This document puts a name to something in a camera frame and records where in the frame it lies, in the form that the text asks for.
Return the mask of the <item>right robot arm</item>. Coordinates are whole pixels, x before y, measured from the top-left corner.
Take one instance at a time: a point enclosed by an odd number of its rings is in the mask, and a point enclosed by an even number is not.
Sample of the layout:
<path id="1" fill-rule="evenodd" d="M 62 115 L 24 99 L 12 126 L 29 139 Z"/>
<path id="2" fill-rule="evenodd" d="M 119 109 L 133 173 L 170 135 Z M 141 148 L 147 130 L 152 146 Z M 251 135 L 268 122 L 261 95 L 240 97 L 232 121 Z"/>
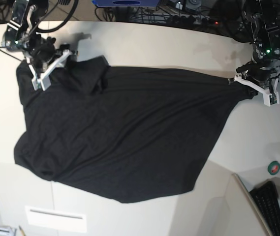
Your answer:
<path id="1" fill-rule="evenodd" d="M 67 6 L 70 3 L 69 0 L 59 0 L 51 10 L 48 9 L 47 0 L 16 0 L 13 3 L 12 16 L 3 35 L 2 47 L 11 53 L 21 52 L 24 55 L 36 82 L 48 78 L 55 68 L 64 67 L 69 57 L 75 54 L 69 45 L 57 49 L 55 38 L 45 39 L 41 35 L 58 31 L 65 26 L 79 1 L 74 1 L 70 12 L 58 26 L 52 29 L 39 27 L 59 5 Z"/>

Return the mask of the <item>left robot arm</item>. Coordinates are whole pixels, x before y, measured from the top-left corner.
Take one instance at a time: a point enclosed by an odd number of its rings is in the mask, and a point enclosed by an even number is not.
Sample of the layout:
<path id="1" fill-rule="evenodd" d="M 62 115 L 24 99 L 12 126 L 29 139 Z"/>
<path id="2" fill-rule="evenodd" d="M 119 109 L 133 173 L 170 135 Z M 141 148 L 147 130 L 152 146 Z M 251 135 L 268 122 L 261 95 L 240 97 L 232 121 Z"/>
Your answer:
<path id="1" fill-rule="evenodd" d="M 246 0 L 242 16 L 251 26 L 253 52 L 251 61 L 236 69 L 232 81 L 248 86 L 251 94 L 261 93 L 267 106 L 279 104 L 280 29 L 276 8 L 271 0 Z"/>

